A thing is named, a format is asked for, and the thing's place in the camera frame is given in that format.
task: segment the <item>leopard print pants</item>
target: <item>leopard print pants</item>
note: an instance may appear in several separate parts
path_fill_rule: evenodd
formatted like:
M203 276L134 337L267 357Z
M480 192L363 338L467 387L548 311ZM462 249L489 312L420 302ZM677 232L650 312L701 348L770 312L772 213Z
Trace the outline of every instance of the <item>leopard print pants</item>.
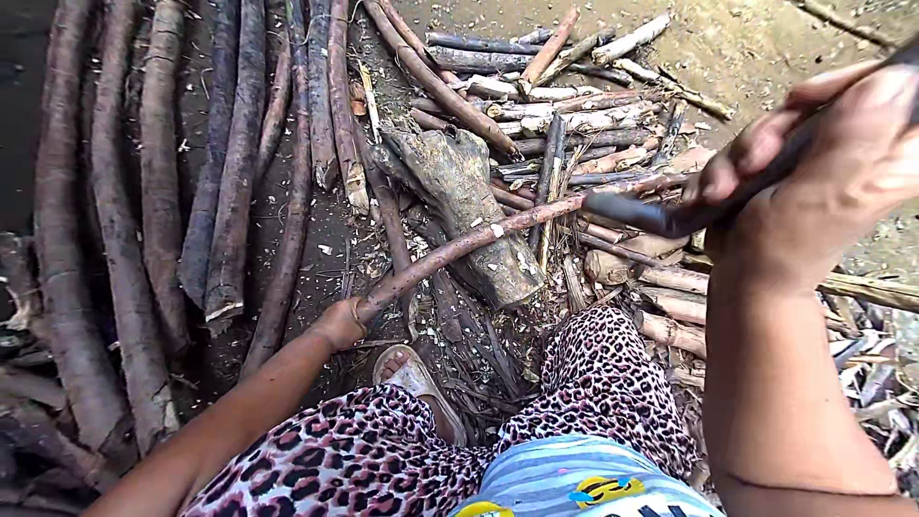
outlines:
M694 443L623 312L573 317L548 345L541 380L542 396L501 427L494 447L439 439L428 405L395 385L325 401L236 456L183 516L446 515L511 445L568 433L611 438L672 477L689 475Z

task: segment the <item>foot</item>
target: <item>foot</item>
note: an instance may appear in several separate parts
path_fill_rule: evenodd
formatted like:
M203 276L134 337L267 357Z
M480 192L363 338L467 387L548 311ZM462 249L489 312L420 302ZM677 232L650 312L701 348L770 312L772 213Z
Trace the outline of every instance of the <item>foot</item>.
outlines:
M405 364L407 360L407 355L397 351L392 359L389 359L383 364L383 380L389 380L396 372L399 371L400 368L403 367L403 364ZM447 415L444 414L444 409L437 402L437 399L430 395L422 395L418 398L420 398L428 406L431 407L431 412L434 413L434 422L437 425L435 428L435 433L437 436L444 439L446 442L453 443L453 430L447 424Z

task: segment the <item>white sandal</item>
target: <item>white sandal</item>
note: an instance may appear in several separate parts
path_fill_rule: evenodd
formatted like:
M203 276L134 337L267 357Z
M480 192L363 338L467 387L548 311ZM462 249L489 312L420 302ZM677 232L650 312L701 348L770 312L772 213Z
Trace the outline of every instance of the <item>white sandal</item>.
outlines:
M402 352L408 356L402 368L396 371L389 379L383 381L383 364L390 359L395 359L396 353ZM462 420L456 411L447 403L443 394L437 389L434 379L428 372L425 364L418 357L418 354L411 347L405 345L392 345L384 350L373 366L373 384L389 383L398 385L411 393L413 396L430 395L440 405L444 415L447 417L447 424L453 431L453 444L458 447L466 445L466 430L462 426Z

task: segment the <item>blue striped fabric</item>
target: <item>blue striped fabric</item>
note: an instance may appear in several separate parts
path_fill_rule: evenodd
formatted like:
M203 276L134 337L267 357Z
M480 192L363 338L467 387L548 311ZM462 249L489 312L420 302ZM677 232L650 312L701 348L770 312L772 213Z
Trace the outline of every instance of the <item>blue striped fabric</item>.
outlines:
M608 438L569 434L511 447L450 517L723 517L686 484Z

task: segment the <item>hand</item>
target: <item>hand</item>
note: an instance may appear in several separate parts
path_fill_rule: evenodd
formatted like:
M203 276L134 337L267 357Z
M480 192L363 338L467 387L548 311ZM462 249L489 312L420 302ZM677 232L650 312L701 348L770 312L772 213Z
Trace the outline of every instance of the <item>hand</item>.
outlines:
M324 339L332 352L346 350L367 335L367 329L357 320L359 297L342 300L325 309L303 336L317 336Z
M706 249L761 285L811 291L843 252L903 201L919 195L919 128L911 127L919 73L862 63L792 89L781 109L747 127L700 174L688 196L715 203L777 155L816 106L828 108L810 152L789 178L752 199Z

